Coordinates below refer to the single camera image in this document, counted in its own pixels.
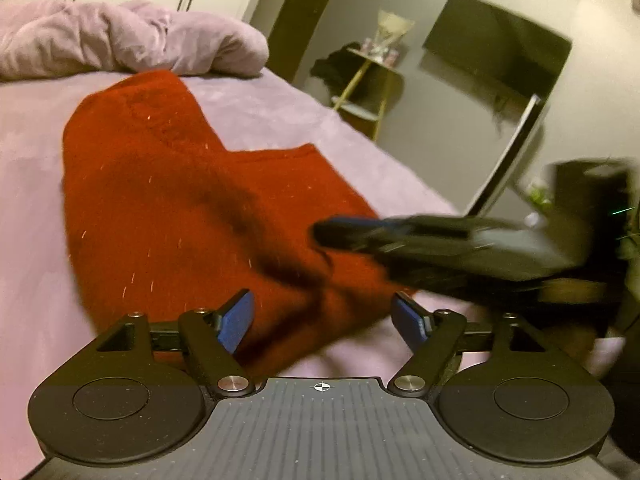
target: gray ribbed plate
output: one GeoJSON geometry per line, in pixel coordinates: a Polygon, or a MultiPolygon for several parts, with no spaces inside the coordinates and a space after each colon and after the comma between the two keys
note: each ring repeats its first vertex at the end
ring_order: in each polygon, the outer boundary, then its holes
{"type": "Polygon", "coordinates": [[[270,379],[222,400],[188,443],[146,463],[92,468],[52,459],[36,480],[613,480],[595,460],[523,468],[453,440],[428,405],[375,379],[270,379]]]}

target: round black disc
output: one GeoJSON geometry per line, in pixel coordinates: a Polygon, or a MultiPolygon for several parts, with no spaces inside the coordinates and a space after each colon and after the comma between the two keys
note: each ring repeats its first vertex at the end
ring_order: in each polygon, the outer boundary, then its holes
{"type": "Polygon", "coordinates": [[[184,440],[203,416],[198,385],[180,370],[157,364],[81,386],[43,384],[29,405],[31,427],[47,452],[81,463],[125,463],[159,454],[184,440]]]}
{"type": "Polygon", "coordinates": [[[524,359],[489,360],[445,384],[438,412],[452,434],[500,460],[532,465],[570,460],[597,446],[613,418],[604,387],[584,370],[524,359]],[[518,376],[520,370],[527,375],[518,376]]]}

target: wall-mounted television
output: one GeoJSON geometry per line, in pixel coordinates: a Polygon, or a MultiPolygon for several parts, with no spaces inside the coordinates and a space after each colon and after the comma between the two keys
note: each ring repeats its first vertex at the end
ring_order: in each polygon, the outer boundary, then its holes
{"type": "Polygon", "coordinates": [[[488,83],[529,99],[546,99],[571,41],[481,0],[447,0],[424,47],[488,83]]]}

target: red cloth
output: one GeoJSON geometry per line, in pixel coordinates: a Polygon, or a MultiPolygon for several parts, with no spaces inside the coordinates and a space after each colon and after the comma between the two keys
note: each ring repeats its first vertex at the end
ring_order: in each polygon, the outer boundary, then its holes
{"type": "Polygon", "coordinates": [[[98,330],[135,310],[217,308],[246,287],[255,320],[238,360],[263,378],[388,314],[382,269],[309,241],[317,220],[374,216],[312,145],[226,151],[170,72],[87,97],[63,144],[68,248],[98,330]]]}

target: orange-red fabric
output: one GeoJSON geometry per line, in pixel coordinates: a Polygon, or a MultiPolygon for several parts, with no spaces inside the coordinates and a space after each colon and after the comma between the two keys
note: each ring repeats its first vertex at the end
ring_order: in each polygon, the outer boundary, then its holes
{"type": "Polygon", "coordinates": [[[388,313],[397,287],[382,269],[308,238],[328,216],[374,216],[312,145],[228,152],[169,72],[87,97],[63,145],[68,248],[98,330],[246,287],[255,319],[238,359],[259,379],[388,313]]]}

